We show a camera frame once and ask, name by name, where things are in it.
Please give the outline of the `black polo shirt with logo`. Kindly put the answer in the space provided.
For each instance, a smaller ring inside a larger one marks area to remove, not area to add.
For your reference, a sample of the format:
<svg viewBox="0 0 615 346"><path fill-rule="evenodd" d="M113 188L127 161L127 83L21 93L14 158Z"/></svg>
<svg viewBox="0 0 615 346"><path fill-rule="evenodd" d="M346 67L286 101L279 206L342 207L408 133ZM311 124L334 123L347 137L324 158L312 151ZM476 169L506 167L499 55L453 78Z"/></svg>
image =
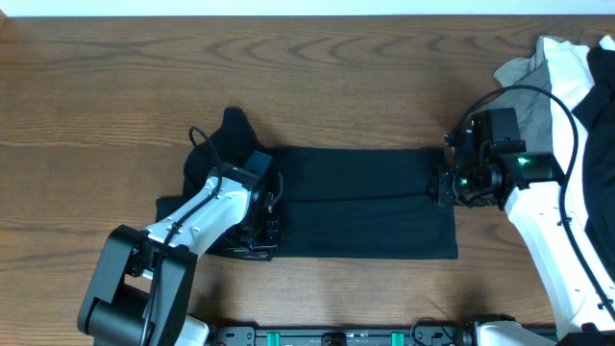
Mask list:
<svg viewBox="0 0 615 346"><path fill-rule="evenodd" d="M350 258L455 260L455 216L427 193L443 165L440 148L345 150L265 147L237 107L184 164L183 192L160 197L162 220L195 196L214 167L213 154L242 167L251 154L270 156L278 170L270 187L277 202L259 226L234 226L209 253L239 260Z"/></svg>

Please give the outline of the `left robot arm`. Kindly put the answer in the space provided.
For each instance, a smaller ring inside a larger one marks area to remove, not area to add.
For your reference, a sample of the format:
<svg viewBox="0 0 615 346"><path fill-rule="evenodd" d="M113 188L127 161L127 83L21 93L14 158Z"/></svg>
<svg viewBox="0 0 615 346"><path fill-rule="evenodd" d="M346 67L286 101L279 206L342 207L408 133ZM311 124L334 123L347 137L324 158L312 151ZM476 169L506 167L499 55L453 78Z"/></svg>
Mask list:
<svg viewBox="0 0 615 346"><path fill-rule="evenodd" d="M282 175L271 164L223 164L169 216L109 235L78 313L97 345L204 345L207 323L187 313L198 259L208 251L270 260Z"/></svg>

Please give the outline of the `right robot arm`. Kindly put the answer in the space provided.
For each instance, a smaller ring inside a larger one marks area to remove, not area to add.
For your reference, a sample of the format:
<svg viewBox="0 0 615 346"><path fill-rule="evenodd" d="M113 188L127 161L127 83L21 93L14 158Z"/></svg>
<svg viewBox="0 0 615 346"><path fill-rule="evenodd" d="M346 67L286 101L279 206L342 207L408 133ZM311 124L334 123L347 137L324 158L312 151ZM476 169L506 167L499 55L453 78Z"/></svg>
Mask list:
<svg viewBox="0 0 615 346"><path fill-rule="evenodd" d="M584 230L586 132L568 110L552 115L553 148L531 152L512 109L465 114L445 136L454 153L428 191L439 206L495 207L521 235L552 305L557 345L614 342L614 281Z"/></svg>

